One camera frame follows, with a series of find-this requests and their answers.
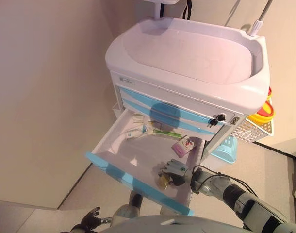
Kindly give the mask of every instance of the light blue basket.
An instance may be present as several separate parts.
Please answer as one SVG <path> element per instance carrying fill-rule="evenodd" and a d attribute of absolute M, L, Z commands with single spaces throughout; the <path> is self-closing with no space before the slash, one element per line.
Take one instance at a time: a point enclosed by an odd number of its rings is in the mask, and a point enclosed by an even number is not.
<path fill-rule="evenodd" d="M 229 164 L 236 162 L 237 154 L 237 139 L 236 137 L 229 136 L 223 141 L 212 153 L 218 159 L 221 159 Z"/>

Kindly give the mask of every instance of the beige wall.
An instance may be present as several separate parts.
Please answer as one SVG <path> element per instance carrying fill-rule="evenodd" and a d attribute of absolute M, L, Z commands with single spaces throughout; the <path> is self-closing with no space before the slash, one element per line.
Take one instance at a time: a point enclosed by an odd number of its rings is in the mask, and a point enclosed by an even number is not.
<path fill-rule="evenodd" d="M 105 52 L 134 11 L 132 0 L 0 0 L 0 200 L 57 208 L 87 168 L 115 120 Z"/>
<path fill-rule="evenodd" d="M 249 29 L 267 0 L 193 0 L 192 3 L 194 21 Z M 184 6 L 183 0 L 166 6 L 166 14 L 180 16 Z M 274 0 L 259 35 L 267 40 L 276 110 L 275 136 L 260 142 L 296 156 L 296 0 Z"/>

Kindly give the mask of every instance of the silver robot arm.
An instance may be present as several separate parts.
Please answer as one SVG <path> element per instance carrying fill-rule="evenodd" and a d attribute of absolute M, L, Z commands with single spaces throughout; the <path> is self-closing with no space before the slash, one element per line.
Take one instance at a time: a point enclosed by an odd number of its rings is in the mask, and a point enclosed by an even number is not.
<path fill-rule="evenodd" d="M 243 190 L 221 173 L 209 173 L 198 168 L 192 171 L 185 164 L 172 159 L 161 172 L 179 186 L 189 183 L 194 193 L 218 198 L 243 221 L 244 228 L 255 233 L 296 233 L 296 224 L 254 194 Z"/>

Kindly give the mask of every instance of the blue drawer trim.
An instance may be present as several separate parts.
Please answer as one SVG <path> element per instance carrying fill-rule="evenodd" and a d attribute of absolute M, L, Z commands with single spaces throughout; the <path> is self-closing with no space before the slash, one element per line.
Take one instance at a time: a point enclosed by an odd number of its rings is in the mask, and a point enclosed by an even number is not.
<path fill-rule="evenodd" d="M 188 112 L 184 109 L 178 108 L 176 106 L 173 106 L 173 105 L 170 105 L 170 104 L 158 101 L 158 100 L 154 100 L 150 97 L 138 94 L 136 92 L 124 89 L 122 87 L 120 88 L 120 90 L 122 90 L 126 94 L 132 96 L 136 100 L 142 102 L 143 104 L 149 106 L 150 108 L 157 110 L 159 112 L 162 112 L 164 114 L 171 115 L 172 117 L 176 117 L 176 118 L 183 118 L 186 120 L 209 124 L 210 119 L 202 117 L 202 116 L 197 115 L 195 113 L 191 113 L 191 112 Z"/>
<path fill-rule="evenodd" d="M 154 120 L 156 120 L 158 122 L 161 122 L 163 124 L 172 126 L 174 128 L 181 128 L 181 129 L 184 129 L 184 130 L 193 131 L 193 132 L 196 132 L 196 133 L 215 134 L 215 133 L 212 133 L 212 132 L 197 128 L 197 127 L 195 127 L 193 125 L 189 125 L 189 124 L 184 123 L 182 121 L 167 117 L 167 116 L 162 115 L 162 114 L 160 114 L 158 112 L 152 111 L 152 110 L 147 109 L 147 108 L 145 108 L 145 107 L 143 107 L 141 105 L 133 103 L 133 102 L 131 102 L 129 100 L 126 100 L 126 99 L 122 99 L 122 100 L 124 102 L 126 102 L 127 104 L 129 104 L 130 106 L 132 106 L 133 108 L 136 108 L 137 110 L 141 111 L 142 113 L 150 116 L 152 119 L 154 119 Z"/>
<path fill-rule="evenodd" d="M 134 190 L 135 192 L 161 204 L 166 205 L 183 215 L 193 215 L 194 211 L 190 210 L 188 207 L 180 204 L 179 202 L 169 198 L 158 190 L 148 186 L 147 184 L 136 179 L 129 173 L 120 170 L 119 168 L 111 165 L 107 161 L 98 157 L 95 154 L 87 152 L 85 156 L 99 169 L 105 171 L 108 175 L 112 176 L 122 184 L 124 184 L 129 189 Z"/>

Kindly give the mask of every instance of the pink package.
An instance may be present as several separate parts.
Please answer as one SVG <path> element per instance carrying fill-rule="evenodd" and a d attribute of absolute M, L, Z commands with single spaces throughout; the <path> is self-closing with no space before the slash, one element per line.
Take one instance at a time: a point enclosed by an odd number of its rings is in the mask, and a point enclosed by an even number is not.
<path fill-rule="evenodd" d="M 182 158 L 185 154 L 191 151 L 195 147 L 195 143 L 190 140 L 189 137 L 185 136 L 180 141 L 172 146 L 172 149 Z"/>

